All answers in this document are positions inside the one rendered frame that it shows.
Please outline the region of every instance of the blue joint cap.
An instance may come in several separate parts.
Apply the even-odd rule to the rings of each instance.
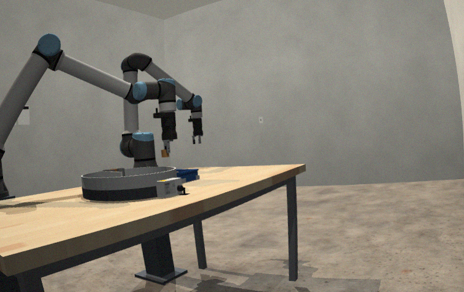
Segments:
[[[133,84],[133,98],[141,101],[146,98],[148,93],[148,86],[144,82],[137,82]]]
[[[194,107],[199,107],[203,103],[203,100],[201,99],[201,96],[195,95],[193,97],[193,106]]]
[[[161,78],[161,79],[158,79],[158,81],[168,82],[168,83],[175,85],[174,79],[170,79],[170,78]]]
[[[153,133],[151,132],[136,132],[131,135],[133,139],[139,140],[139,141],[144,141],[144,142],[149,142],[153,141]]]
[[[55,34],[45,34],[38,41],[38,51],[47,57],[59,53],[60,50],[61,41]]]
[[[177,99],[177,100],[176,100],[176,108],[177,108],[178,110],[182,110],[182,107],[183,107],[183,100]]]

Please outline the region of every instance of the stained brown floor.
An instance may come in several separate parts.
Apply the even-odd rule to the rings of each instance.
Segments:
[[[288,281],[286,188],[171,233],[166,286],[135,278],[140,246],[42,279],[46,292],[464,291],[464,180],[297,187],[298,269]]]

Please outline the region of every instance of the circular bowl feeder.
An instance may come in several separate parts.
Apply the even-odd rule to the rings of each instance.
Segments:
[[[170,166],[118,168],[81,176],[82,196],[94,201],[130,201],[156,197],[158,180],[176,177]]]

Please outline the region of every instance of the robotic arm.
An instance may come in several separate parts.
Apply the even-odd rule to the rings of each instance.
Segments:
[[[54,34],[45,34],[43,37],[39,39],[38,45],[32,52],[27,63],[22,68],[20,74],[17,76],[13,85],[9,89],[7,95],[2,101],[2,104],[0,104],[0,200],[14,198],[14,196],[9,197],[9,192],[7,191],[7,187],[3,181],[1,159],[5,153],[4,144],[12,128],[14,127],[14,124],[18,119],[18,116],[22,112],[25,104],[30,98],[30,95],[38,85],[39,80],[42,78],[47,68],[53,71],[63,71],[65,73],[68,73],[69,75],[77,77],[83,81],[91,83],[108,92],[122,97],[124,99],[124,120],[126,129],[125,133],[128,134],[130,134],[130,130],[136,131],[138,129],[137,104],[146,99],[159,99],[159,107],[161,109],[161,112],[158,114],[158,116],[162,118],[162,139],[164,140],[164,144],[166,143],[166,140],[168,140],[166,151],[169,150],[168,142],[170,140],[176,139],[176,132],[174,129],[175,123],[174,120],[171,120],[174,118],[175,110],[175,108],[172,108],[171,106],[171,104],[174,104],[174,94],[176,85],[176,82],[174,80],[164,78],[159,79],[157,83],[136,83],[136,70],[135,72],[133,72],[132,70],[129,72],[125,71],[124,77],[125,79],[127,79],[127,81],[121,80],[117,77],[109,75],[108,73],[105,73],[99,69],[96,69],[90,65],[87,65],[72,57],[67,56],[61,50],[61,42],[59,38]],[[160,68],[154,65],[151,67],[151,72],[148,71],[148,73],[150,73],[153,77],[169,77],[169,75],[167,75]],[[195,99],[195,97],[190,97],[188,99],[186,94],[186,92],[188,91],[183,86],[179,84],[178,86],[180,86],[180,89],[178,90],[179,96],[181,95],[185,98],[185,100],[181,102],[181,107],[179,108],[195,109],[198,106],[201,111],[201,98]],[[195,132],[195,134],[201,135],[201,126],[199,130],[199,133]],[[144,141],[144,139],[141,138],[142,137],[137,136],[136,139],[133,140]],[[133,153],[134,148],[130,147],[130,145],[128,144],[126,149],[129,153],[125,153],[125,151],[123,151],[121,143],[122,153],[125,155],[131,155],[129,157],[134,156],[135,167],[137,167],[137,157]]]

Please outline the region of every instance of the black base of round container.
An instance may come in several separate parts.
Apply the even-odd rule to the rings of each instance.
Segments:
[[[132,201],[155,198],[156,187],[145,187],[132,190],[86,190],[82,189],[82,197],[93,201]]]

